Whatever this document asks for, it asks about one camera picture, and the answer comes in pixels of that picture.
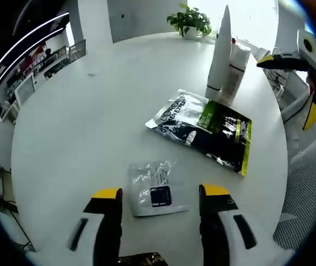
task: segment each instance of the desk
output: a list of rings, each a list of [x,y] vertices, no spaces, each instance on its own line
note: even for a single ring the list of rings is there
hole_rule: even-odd
[[[169,265],[202,265],[203,182],[226,187],[272,236],[286,192],[287,145],[276,99],[253,57],[232,105],[252,119],[246,177],[144,125],[178,89],[205,94],[213,51],[175,33],[125,40],[70,64],[28,100],[15,126],[12,176],[20,220],[37,250],[50,249],[63,227],[74,228],[93,193],[117,186],[124,195],[121,255],[156,251]],[[189,211],[132,217],[128,167],[154,160],[185,167]]]

